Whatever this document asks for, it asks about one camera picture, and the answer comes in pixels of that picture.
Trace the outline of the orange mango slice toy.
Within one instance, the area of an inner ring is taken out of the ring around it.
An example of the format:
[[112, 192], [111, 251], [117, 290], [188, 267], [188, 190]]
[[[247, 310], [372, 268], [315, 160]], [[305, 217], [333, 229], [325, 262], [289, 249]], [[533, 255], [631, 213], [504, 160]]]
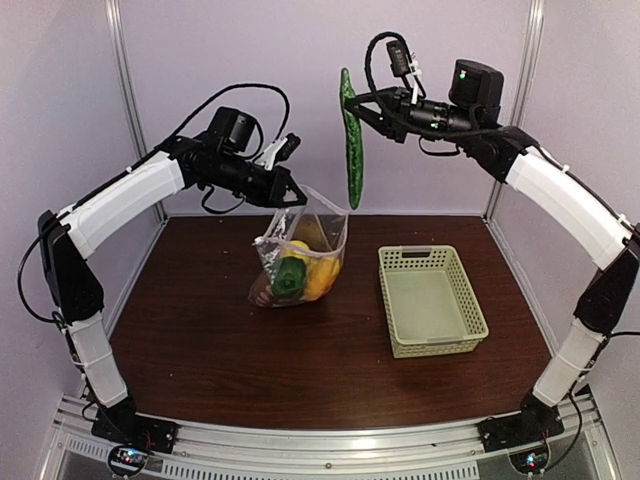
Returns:
[[311, 261], [309, 265], [304, 298], [315, 301], [324, 296], [333, 285], [341, 269], [341, 260], [324, 257]]

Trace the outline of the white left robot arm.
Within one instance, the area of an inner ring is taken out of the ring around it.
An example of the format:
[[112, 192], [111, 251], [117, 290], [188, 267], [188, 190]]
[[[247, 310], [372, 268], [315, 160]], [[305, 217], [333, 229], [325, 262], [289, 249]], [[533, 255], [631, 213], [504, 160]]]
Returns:
[[109, 409], [103, 420], [106, 429], [123, 444], [137, 442], [144, 424], [122, 406], [130, 393], [106, 329], [105, 289], [94, 258], [152, 206], [191, 188], [225, 190], [242, 203], [270, 210], [305, 205], [305, 193], [284, 164], [299, 148], [300, 137], [279, 134], [250, 159], [244, 151], [256, 129], [250, 114], [221, 107], [201, 133], [170, 134], [84, 198], [59, 212], [46, 211], [39, 219], [52, 319], [69, 340], [94, 401]]

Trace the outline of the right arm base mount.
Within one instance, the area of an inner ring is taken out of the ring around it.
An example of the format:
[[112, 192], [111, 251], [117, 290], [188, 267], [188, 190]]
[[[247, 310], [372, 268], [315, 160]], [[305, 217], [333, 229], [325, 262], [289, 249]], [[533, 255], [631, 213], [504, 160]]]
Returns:
[[556, 407], [523, 407], [519, 413], [488, 417], [478, 424], [486, 453], [539, 443], [565, 431]]

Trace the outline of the dark green cucumber toy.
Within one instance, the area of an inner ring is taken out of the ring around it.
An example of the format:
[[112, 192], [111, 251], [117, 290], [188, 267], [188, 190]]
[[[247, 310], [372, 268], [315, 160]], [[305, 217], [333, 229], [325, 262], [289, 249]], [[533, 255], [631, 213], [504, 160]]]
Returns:
[[352, 210], [361, 203], [364, 187], [364, 148], [360, 120], [347, 109], [347, 101], [353, 100], [356, 93], [351, 84], [347, 67], [340, 71], [339, 100], [345, 135], [345, 158], [347, 172], [348, 200]]

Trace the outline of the clear zip top bag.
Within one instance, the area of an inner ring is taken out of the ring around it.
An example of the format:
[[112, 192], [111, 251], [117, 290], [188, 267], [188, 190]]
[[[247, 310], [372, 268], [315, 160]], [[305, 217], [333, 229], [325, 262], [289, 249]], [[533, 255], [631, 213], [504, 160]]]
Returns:
[[253, 241], [261, 273], [249, 289], [250, 303], [281, 308], [328, 294], [344, 264], [349, 212], [304, 186], [304, 206], [279, 209]]

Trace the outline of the yellow lemon toy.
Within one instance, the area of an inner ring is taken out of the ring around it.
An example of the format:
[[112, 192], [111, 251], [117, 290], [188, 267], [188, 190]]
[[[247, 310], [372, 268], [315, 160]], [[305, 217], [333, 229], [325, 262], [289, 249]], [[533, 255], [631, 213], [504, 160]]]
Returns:
[[309, 246], [301, 240], [292, 240], [285, 250], [286, 256], [305, 259], [308, 257]]

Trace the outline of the brown potato toy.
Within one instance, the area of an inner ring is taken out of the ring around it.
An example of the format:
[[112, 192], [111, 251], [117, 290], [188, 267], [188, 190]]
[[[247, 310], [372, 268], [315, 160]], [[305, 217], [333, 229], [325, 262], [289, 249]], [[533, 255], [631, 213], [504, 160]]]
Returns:
[[258, 278], [254, 281], [249, 290], [249, 300], [262, 308], [272, 305], [273, 292], [268, 279]]

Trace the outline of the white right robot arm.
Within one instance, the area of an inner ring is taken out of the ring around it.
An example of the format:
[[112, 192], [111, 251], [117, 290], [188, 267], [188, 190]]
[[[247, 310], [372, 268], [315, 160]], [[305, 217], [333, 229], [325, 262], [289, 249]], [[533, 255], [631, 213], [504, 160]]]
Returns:
[[419, 82], [382, 90], [372, 79], [356, 94], [343, 87], [340, 103], [355, 122], [365, 122], [397, 143], [410, 134], [446, 141], [475, 160], [501, 184], [526, 196], [553, 218], [590, 256], [597, 272], [580, 296], [573, 322], [521, 403], [512, 430], [530, 442], [555, 419], [555, 407], [613, 335], [639, 272], [639, 229], [558, 163], [540, 142], [498, 122], [503, 74], [482, 63], [455, 63], [447, 102], [427, 98]]

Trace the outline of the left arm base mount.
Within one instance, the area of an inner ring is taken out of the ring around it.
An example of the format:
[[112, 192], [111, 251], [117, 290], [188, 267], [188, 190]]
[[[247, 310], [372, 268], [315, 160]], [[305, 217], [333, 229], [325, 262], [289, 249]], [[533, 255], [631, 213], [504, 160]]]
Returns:
[[91, 434], [138, 450], [171, 454], [178, 426], [175, 422], [137, 414], [129, 407], [99, 407]]

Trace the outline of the green bok choy toy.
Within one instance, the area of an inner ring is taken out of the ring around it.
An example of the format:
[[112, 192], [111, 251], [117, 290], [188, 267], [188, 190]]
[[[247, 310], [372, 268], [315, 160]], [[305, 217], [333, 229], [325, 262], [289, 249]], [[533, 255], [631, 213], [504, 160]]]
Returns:
[[284, 257], [272, 282], [272, 292], [280, 297], [296, 297], [306, 285], [306, 263], [293, 256]]

